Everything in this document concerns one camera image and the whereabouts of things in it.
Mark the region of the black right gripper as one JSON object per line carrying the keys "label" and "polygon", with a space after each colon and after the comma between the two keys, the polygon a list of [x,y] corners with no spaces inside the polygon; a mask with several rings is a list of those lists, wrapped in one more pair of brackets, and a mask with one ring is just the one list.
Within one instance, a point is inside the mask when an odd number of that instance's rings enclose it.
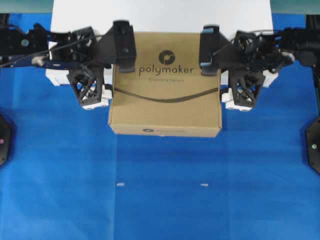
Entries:
{"label": "black right gripper", "polygon": [[199,45],[201,74],[216,76],[219,69],[278,72],[283,67],[279,49],[282,33],[281,30],[269,34],[264,30],[239,30],[233,39],[227,39],[219,25],[204,25]]}

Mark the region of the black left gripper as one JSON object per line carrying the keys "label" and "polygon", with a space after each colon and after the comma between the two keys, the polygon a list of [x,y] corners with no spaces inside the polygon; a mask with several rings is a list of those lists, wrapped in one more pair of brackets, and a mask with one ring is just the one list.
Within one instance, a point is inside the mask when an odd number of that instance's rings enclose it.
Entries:
{"label": "black left gripper", "polygon": [[120,73],[135,71],[136,44],[133,26],[127,20],[116,20],[104,34],[92,27],[68,32],[49,32],[48,40],[55,43],[48,54],[51,70],[75,70],[81,66],[110,67],[117,64]]}

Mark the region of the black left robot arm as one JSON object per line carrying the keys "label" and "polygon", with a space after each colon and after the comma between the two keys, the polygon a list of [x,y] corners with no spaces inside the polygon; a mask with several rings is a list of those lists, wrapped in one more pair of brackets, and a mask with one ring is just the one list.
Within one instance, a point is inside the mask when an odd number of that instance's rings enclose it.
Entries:
{"label": "black left robot arm", "polygon": [[123,73],[135,70],[137,58],[132,25],[113,22],[102,35],[91,26],[68,32],[55,32],[35,23],[27,32],[9,22],[10,14],[0,15],[1,68],[38,67],[71,71],[82,66],[117,65]]}

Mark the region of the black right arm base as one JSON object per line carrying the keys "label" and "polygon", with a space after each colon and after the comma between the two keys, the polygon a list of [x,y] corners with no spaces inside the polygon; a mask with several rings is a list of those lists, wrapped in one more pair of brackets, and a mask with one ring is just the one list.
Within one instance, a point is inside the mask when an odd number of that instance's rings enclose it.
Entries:
{"label": "black right arm base", "polygon": [[318,117],[305,131],[307,158],[309,166],[320,174],[320,117]]}

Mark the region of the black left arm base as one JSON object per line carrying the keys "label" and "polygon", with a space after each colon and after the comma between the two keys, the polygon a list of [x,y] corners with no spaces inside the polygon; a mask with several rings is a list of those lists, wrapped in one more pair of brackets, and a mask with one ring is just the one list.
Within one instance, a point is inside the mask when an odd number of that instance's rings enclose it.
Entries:
{"label": "black left arm base", "polygon": [[10,152],[12,135],[12,126],[1,115],[0,116],[0,167],[2,167],[8,160],[8,154]]}

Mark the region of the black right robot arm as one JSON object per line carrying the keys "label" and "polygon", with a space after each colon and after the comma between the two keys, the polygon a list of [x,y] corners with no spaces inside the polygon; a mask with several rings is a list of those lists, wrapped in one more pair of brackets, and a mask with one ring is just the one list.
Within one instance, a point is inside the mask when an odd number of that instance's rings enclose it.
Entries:
{"label": "black right robot arm", "polygon": [[228,72],[228,88],[235,106],[256,106],[265,71],[278,73],[298,61],[304,67],[320,64],[320,31],[316,28],[238,30],[227,39],[218,25],[205,25],[200,34],[198,62],[204,76]]}

